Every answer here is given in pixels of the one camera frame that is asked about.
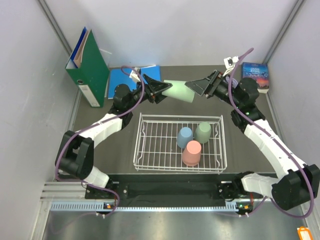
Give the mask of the dark green cup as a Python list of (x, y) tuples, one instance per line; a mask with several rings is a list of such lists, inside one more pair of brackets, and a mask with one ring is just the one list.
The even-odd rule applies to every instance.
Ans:
[(212, 128), (208, 122), (201, 122), (194, 133), (194, 139), (200, 144), (205, 144), (211, 137)]

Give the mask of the blue cup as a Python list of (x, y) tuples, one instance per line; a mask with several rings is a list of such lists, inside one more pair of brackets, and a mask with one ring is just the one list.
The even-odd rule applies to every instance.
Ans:
[(187, 144), (193, 140), (193, 131), (189, 127), (180, 129), (177, 135), (176, 143), (181, 149), (184, 149)]

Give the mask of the light green cup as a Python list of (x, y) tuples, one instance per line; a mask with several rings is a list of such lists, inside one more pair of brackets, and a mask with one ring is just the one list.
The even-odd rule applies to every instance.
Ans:
[(185, 85), (185, 81), (181, 80), (164, 80), (165, 83), (172, 84), (172, 86), (163, 91), (162, 95), (184, 101), (187, 103), (192, 103), (195, 97), (195, 93)]

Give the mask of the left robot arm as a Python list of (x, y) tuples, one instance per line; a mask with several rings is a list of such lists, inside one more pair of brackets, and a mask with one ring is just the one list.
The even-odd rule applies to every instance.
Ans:
[(126, 84), (114, 90), (113, 104), (107, 114), (89, 127), (77, 132), (67, 131), (63, 137), (55, 160), (55, 170), (63, 171), (77, 180), (96, 187), (102, 198), (109, 198), (114, 191), (110, 177), (94, 166), (94, 151), (110, 135), (124, 129), (133, 117), (133, 109), (144, 101), (160, 103), (166, 98), (162, 93), (170, 89), (171, 83), (157, 81), (146, 74), (143, 81), (130, 90)]

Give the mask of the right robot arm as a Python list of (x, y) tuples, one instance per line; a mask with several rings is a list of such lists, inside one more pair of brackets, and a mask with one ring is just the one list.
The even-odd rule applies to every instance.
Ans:
[(265, 116), (256, 106), (259, 97), (257, 82), (243, 78), (236, 87), (229, 86), (227, 78), (217, 70), (209, 76), (188, 81), (185, 86), (198, 94), (234, 104), (231, 119), (249, 138), (273, 167), (276, 177), (263, 176), (252, 171), (237, 174), (232, 182), (232, 197), (245, 198), (257, 193), (271, 198), (276, 205), (290, 210), (306, 202), (314, 204), (320, 185), (320, 169), (299, 159), (272, 130)]

